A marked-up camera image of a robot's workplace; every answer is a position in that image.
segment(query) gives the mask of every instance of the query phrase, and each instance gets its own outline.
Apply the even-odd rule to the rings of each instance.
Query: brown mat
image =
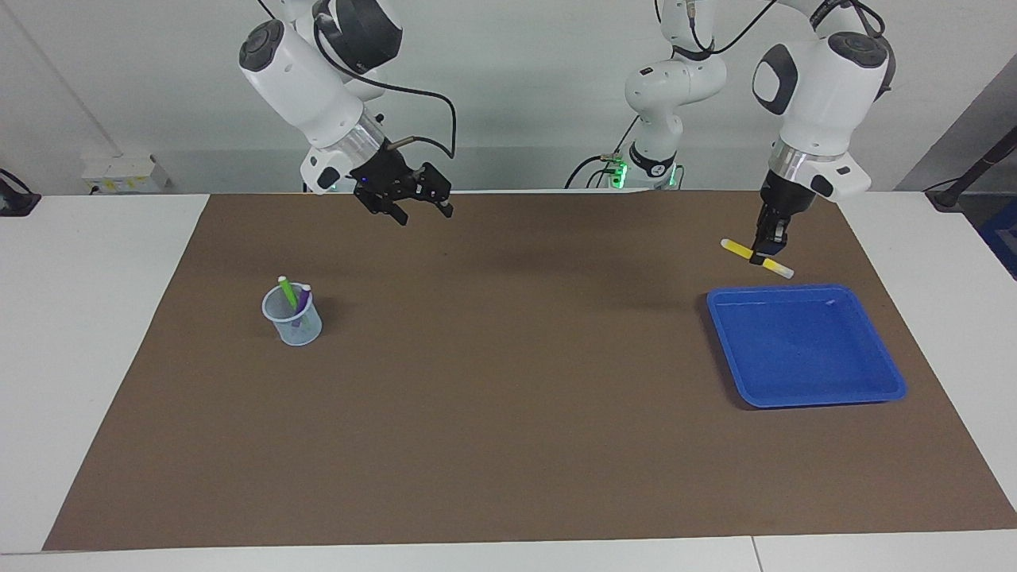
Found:
[[[718,245],[756,193],[455,203],[213,196],[45,549],[1017,527],[836,207],[782,261],[857,293],[903,401],[737,397],[705,295],[786,284]],[[280,273],[305,348],[260,314]]]

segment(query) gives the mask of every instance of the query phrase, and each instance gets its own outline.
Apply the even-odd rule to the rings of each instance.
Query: clear plastic cup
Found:
[[[293,282],[291,285],[299,295],[303,284]],[[261,300],[261,313],[276,326],[279,337],[287,345],[305,346],[321,333],[321,319],[314,308],[314,292],[307,297],[307,307],[300,313],[294,313],[282,286],[276,286]]]

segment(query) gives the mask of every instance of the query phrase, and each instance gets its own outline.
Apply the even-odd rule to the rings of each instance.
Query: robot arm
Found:
[[[719,0],[699,0],[697,34],[713,38]],[[661,34],[671,43],[672,56],[634,72],[625,80],[625,100],[639,114],[634,141],[625,151],[630,180],[646,186],[666,186],[674,169],[681,140],[677,108],[703,101],[727,82],[727,67],[720,56],[703,53],[696,45],[681,0],[661,5]]]
[[[753,80],[759,103],[784,118],[761,190],[752,259],[758,265],[786,245],[791,217],[817,194],[838,202],[872,185],[848,146],[894,73],[882,31],[850,0],[778,2],[809,17],[818,39],[774,46]]]
[[[409,218],[396,205],[404,198],[431,203],[452,217],[452,184],[430,163],[408,167],[399,145],[365,107],[383,91],[331,63],[341,61],[369,78],[396,57],[403,31],[387,2],[288,0],[284,8],[288,22],[271,20],[248,36],[240,67],[268,105],[307,137],[311,150],[300,166],[307,187],[323,193],[346,176],[356,179],[354,194],[371,213],[400,224]]]

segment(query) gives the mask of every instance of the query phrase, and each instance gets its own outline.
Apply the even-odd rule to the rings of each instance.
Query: blue tray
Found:
[[[874,403],[907,393],[861,302],[843,286],[720,288],[707,303],[751,405]]]

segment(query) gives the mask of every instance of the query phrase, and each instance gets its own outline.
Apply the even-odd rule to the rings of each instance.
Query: yellow marker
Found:
[[[724,247],[725,250],[734,252],[735,254],[741,256],[744,260],[751,260],[753,258],[752,249],[738,244],[737,242],[731,240],[730,238],[725,238],[720,241],[720,245]],[[786,266],[774,261],[772,259],[766,259],[763,261],[763,268],[769,270],[770,272],[783,276],[784,278],[790,280],[794,276],[794,271],[787,268]]]

